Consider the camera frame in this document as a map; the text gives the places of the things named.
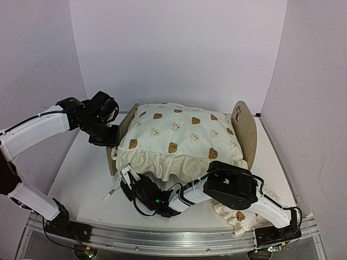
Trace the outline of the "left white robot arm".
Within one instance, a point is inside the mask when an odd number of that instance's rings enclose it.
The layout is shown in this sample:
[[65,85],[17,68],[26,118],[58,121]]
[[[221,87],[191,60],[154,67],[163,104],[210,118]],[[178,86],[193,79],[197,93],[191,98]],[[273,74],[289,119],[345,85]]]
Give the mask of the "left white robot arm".
[[48,233],[88,242],[92,227],[72,221],[68,210],[57,199],[29,186],[13,160],[41,141],[75,129],[88,134],[90,144],[113,147],[118,141],[119,127],[113,124],[118,113],[119,105],[115,99],[99,91],[90,100],[68,97],[46,111],[2,130],[1,194],[41,215]]

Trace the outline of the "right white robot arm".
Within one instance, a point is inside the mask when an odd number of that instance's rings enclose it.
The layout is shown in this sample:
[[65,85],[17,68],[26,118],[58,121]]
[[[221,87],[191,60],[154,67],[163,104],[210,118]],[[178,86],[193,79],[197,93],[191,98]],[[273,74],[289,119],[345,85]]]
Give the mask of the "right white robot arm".
[[134,204],[141,202],[151,213],[171,218],[186,209],[213,199],[244,221],[245,213],[260,215],[271,223],[255,230],[257,246],[280,245],[301,237],[302,210],[285,207],[263,191],[264,180],[247,169],[220,161],[209,164],[206,174],[185,185],[173,184],[161,190],[149,177],[138,174],[127,165],[120,174],[120,187]]

